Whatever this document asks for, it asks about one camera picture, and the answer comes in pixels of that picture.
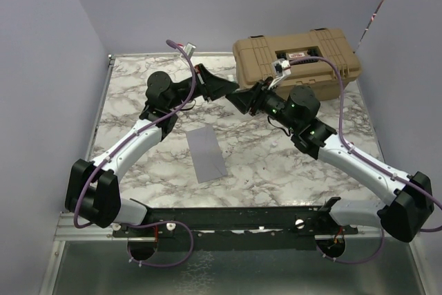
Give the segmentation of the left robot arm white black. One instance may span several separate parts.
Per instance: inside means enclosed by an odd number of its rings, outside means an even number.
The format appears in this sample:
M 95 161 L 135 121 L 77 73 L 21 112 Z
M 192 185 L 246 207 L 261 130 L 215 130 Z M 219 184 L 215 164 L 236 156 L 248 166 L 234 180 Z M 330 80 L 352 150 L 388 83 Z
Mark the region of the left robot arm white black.
M 164 71 L 148 77 L 147 100 L 130 131 L 93 160 L 79 159 L 72 166 L 65 199 L 67 210 L 101 228 L 127 224 L 138 236 L 152 230 L 147 206 L 121 198 L 119 181 L 149 149 L 166 138 L 177 122 L 177 111 L 188 102 L 198 97 L 214 101 L 239 87 L 211 74 L 203 64 L 191 70 L 192 76 L 181 82 L 173 82 Z

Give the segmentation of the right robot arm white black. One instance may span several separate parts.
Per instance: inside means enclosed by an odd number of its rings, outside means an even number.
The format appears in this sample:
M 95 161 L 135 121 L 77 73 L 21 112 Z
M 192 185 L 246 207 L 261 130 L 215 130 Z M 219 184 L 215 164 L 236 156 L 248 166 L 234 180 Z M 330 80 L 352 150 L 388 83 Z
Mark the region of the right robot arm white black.
M 340 169 L 377 196 L 366 201 L 330 200 L 317 217 L 318 228 L 332 234 L 341 226 L 369 226 L 411 242 L 434 211 L 430 179 L 421 172 L 408 177 L 340 138 L 316 117 L 320 102 L 310 87 L 294 86 L 283 99 L 269 86 L 268 81 L 259 81 L 226 98 L 243 114 L 264 113 L 279 122 L 300 152 Z

